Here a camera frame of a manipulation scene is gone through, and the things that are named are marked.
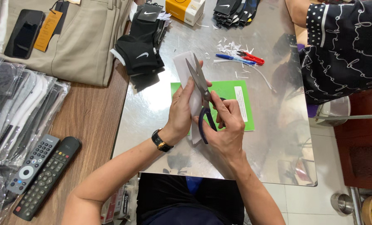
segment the person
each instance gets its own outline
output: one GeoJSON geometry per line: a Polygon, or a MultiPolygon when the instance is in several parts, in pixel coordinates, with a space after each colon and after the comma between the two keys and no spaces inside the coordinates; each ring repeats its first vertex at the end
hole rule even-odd
{"type": "Polygon", "coordinates": [[[293,23],[308,33],[299,53],[306,102],[320,105],[372,88],[372,0],[285,1],[293,23]]]}
{"type": "MultiPolygon", "coordinates": [[[[180,86],[173,94],[168,122],[158,132],[167,145],[176,145],[189,132],[189,99],[193,90],[190,77],[185,88],[180,86]]],[[[235,181],[203,179],[192,195],[184,176],[142,173],[137,224],[242,225],[245,207],[255,225],[284,225],[279,208],[251,169],[242,148],[245,125],[237,100],[222,101],[214,91],[211,96],[218,111],[217,122],[223,121],[226,128],[216,132],[204,123],[203,130],[209,145],[233,172],[235,181]]],[[[101,224],[104,202],[161,154],[153,140],[147,138],[95,170],[69,194],[62,224],[101,224]]]]}

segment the smartphone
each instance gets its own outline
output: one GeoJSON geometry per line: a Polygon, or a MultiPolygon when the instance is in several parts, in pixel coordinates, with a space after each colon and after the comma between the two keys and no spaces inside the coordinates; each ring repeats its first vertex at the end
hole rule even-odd
{"type": "Polygon", "coordinates": [[[22,9],[5,47],[4,55],[12,58],[28,59],[44,17],[42,11],[22,9]]]}

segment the left hand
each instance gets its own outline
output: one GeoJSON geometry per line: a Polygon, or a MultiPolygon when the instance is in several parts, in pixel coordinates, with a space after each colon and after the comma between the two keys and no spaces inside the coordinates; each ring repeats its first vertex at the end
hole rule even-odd
{"type": "Polygon", "coordinates": [[[164,128],[158,133],[159,137],[170,146],[176,145],[184,138],[192,125],[192,114],[190,112],[189,100],[194,90],[194,80],[189,77],[186,87],[182,86],[173,94],[172,104],[169,108],[169,119],[164,128]]]}

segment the black shorts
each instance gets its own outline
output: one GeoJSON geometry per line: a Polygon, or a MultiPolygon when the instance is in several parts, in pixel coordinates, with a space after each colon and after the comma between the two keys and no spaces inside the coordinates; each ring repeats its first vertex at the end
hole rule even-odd
{"type": "Polygon", "coordinates": [[[225,224],[242,225],[244,204],[236,181],[204,178],[195,194],[190,194],[186,177],[142,173],[137,196],[137,224],[160,210],[190,206],[207,209],[225,224]]]}

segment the khaki pants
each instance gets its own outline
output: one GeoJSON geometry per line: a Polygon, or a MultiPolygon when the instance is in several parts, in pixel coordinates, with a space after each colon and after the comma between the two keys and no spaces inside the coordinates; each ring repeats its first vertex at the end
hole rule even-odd
{"type": "MultiPolygon", "coordinates": [[[[22,9],[49,14],[56,0],[9,0],[7,43],[22,9]]],[[[4,56],[7,61],[60,79],[107,86],[113,55],[109,52],[123,34],[132,0],[81,0],[69,4],[61,34],[52,36],[45,52],[33,49],[29,59],[4,56]]]]}

